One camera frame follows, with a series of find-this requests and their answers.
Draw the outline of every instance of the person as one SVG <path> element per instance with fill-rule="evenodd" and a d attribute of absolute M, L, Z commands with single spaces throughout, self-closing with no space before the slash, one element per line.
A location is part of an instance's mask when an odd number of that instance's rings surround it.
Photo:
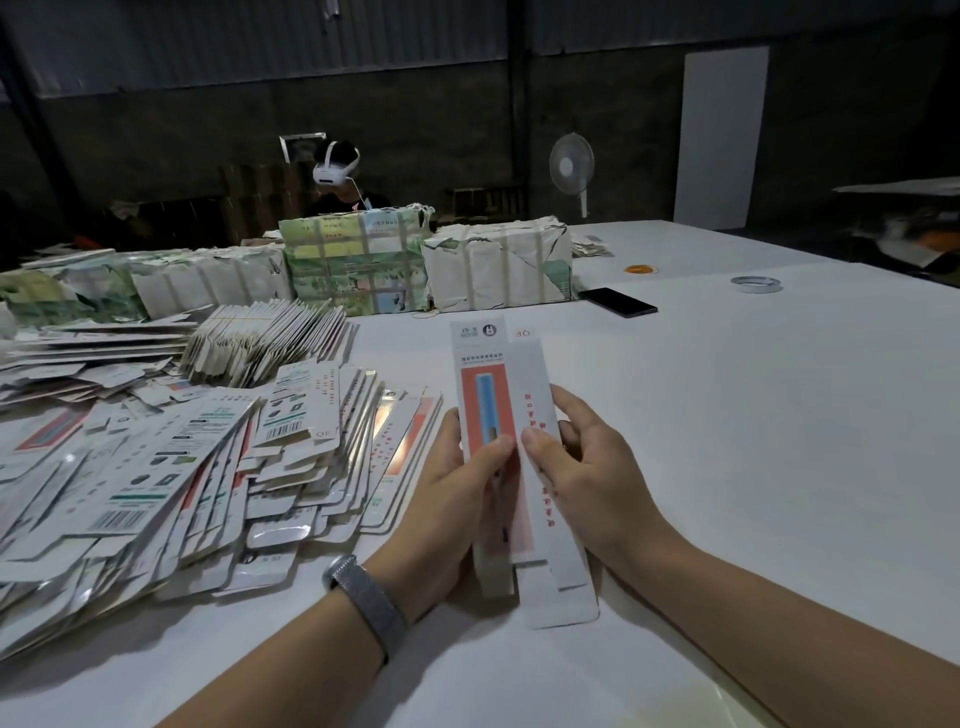
<path fill-rule="evenodd" d="M 353 177 L 356 176 L 360 163 L 360 152 L 350 142 L 325 140 L 317 147 L 314 160 L 321 167 L 329 166 L 348 170 L 349 177 L 339 184 L 318 182 L 317 189 L 321 192 L 321 197 L 307 206 L 303 217 L 365 209 L 364 201 L 369 202 L 372 209 L 390 206 L 390 201 L 386 197 L 375 192 L 365 192 L 354 181 Z"/>
<path fill-rule="evenodd" d="M 960 667 L 699 550 L 660 514 L 624 438 L 565 389 L 553 396 L 569 418 L 563 443 L 527 429 L 522 445 L 584 546 L 786 726 L 957 724 Z M 457 583 L 487 483 L 516 446 L 501 435 L 465 465 L 459 442 L 451 410 L 396 532 L 364 564 L 408 623 Z M 337 724 L 383 663 L 372 630 L 334 589 L 160 725 Z"/>

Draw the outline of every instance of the person's right hand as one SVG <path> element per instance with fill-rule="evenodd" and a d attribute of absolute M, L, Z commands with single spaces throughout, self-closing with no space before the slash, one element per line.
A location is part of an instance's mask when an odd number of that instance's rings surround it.
<path fill-rule="evenodd" d="M 625 576 L 643 549 L 678 534 L 657 509 L 623 435 L 563 387 L 552 389 L 554 403 L 570 418 L 560 422 L 564 442 L 528 427 L 523 446 L 550 478 L 557 504 L 584 546 Z"/>

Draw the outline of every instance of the forearm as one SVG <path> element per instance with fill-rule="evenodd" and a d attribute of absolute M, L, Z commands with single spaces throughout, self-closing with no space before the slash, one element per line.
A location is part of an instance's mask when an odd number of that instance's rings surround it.
<path fill-rule="evenodd" d="M 334 590 L 184 703 L 158 728 L 335 725 L 383 664 L 370 627 Z"/>
<path fill-rule="evenodd" d="M 789 728 L 948 726 L 960 667 L 680 539 L 619 574 Z"/>

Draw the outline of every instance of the person's left hand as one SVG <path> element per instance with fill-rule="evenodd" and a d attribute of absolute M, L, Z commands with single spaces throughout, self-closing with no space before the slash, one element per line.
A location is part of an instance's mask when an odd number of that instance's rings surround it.
<path fill-rule="evenodd" d="M 410 623 L 443 601 L 460 579 L 461 562 L 480 531 L 487 483 L 516 442 L 501 435 L 464 464 L 456 408 L 444 415 L 406 514 L 364 568 Z"/>

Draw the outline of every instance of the wristwatch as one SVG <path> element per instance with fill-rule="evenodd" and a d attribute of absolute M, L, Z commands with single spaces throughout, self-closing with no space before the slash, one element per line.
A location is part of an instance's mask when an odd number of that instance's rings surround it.
<path fill-rule="evenodd" d="M 324 569 L 324 585 L 340 587 L 383 647 L 384 664 L 396 655 L 407 636 L 407 620 L 353 554 L 338 556 Z"/>

